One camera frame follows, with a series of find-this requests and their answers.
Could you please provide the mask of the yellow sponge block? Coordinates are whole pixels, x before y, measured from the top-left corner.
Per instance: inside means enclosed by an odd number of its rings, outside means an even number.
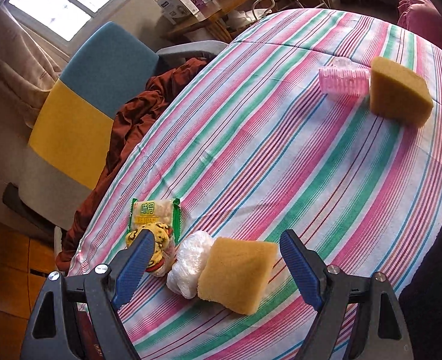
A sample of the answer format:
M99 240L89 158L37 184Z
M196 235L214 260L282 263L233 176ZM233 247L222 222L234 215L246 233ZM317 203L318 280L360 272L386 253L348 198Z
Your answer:
M371 61L369 109L376 116L421 128L430 118L433 100L425 80L384 57Z
M217 238L200 274L198 297L237 314L255 314L277 256L273 242Z

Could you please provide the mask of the wooden side table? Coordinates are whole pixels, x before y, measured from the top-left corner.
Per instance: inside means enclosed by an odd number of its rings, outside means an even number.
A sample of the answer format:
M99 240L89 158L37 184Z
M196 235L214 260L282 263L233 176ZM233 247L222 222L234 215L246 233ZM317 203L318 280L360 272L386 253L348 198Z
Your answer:
M248 1L249 0L214 0L214 2L208 2L206 7L201 9L198 14L186 19L180 24L176 24L165 35L162 35L162 38L178 44L189 33L203 28L207 30L214 40L230 43L232 41L231 33L229 33L226 26L222 24L221 19Z

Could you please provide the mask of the white plastic bag ball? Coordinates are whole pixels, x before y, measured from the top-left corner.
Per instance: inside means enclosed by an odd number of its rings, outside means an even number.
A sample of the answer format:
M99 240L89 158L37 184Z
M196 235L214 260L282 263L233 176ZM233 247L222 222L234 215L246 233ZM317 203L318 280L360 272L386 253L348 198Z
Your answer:
M197 295L198 281L213 244L214 238L205 231L196 231L180 243L175 262L167 274L169 290L186 299Z

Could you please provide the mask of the brown crumpled blanket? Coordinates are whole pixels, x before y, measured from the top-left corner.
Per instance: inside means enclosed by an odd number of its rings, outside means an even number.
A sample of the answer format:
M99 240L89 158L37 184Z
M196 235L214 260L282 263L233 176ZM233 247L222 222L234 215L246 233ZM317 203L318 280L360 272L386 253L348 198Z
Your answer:
M142 141L168 105L171 105L207 64L207 58L190 58L177 68L150 77L144 91L119 109L114 117L109 150L98 182L79 206L70 229L61 239L61 251L56 257L56 266L59 271L65 273L69 271L71 259L76 253L79 242L88 229L102 198L132 150Z

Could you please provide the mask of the beige window curtain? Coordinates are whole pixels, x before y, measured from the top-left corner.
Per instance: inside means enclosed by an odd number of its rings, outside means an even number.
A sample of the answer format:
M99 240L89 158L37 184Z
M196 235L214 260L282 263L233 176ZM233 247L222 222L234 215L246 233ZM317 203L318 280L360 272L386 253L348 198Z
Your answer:
M0 91L32 128L61 68L31 35L0 7Z

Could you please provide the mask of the yellow blue grey headboard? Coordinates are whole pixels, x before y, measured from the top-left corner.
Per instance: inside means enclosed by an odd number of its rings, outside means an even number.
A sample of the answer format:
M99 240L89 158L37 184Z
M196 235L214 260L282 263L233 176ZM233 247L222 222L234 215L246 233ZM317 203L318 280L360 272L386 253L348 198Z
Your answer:
M3 203L41 227L70 228L105 166L114 117L154 76L158 55L108 22L63 69L36 118L19 182Z

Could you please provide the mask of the white appliance carton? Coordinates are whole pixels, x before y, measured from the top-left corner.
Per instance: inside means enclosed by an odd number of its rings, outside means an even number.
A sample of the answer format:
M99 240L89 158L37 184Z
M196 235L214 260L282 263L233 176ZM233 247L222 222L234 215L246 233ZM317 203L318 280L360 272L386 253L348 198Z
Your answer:
M157 5L171 24L179 24L200 12L191 0L157 0Z

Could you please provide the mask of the maroon gold gift box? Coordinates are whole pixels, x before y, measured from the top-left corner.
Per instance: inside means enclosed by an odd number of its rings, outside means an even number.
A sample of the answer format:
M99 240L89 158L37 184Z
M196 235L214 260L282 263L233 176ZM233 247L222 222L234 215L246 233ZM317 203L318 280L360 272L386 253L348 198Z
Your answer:
M76 304L76 326L79 334L79 354L80 359L103 360L104 356L101 351L98 339L88 316L88 312L84 309L84 304Z

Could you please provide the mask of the green yellow snack packet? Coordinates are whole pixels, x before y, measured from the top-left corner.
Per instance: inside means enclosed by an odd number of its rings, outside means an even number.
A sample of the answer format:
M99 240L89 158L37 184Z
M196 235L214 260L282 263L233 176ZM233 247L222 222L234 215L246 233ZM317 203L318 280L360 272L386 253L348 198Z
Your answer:
M126 231L130 233L147 223L162 223L170 226L174 242L178 243L181 233L180 200L174 198L141 201L132 198Z

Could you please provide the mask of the striped bed sheet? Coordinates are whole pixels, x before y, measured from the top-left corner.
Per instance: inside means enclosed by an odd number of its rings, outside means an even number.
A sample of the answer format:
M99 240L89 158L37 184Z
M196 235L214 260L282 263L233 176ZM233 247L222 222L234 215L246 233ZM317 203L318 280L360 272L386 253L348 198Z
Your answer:
M318 70L376 56L424 78L430 119L409 129L361 97L323 94ZM400 292L442 225L442 49L338 10L285 10L239 35L132 150L70 264L84 274L125 246L133 198L177 198L180 233L277 242L292 229L346 273Z

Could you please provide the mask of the mustard knitted sock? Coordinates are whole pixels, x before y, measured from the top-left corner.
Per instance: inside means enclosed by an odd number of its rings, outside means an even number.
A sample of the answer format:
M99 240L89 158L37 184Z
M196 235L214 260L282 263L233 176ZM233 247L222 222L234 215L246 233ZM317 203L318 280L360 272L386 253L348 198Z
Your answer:
M171 269L174 262L174 230L165 223L146 223L130 230L125 237L129 248L142 230L149 230L154 235L154 250L146 271L153 276L162 277Z

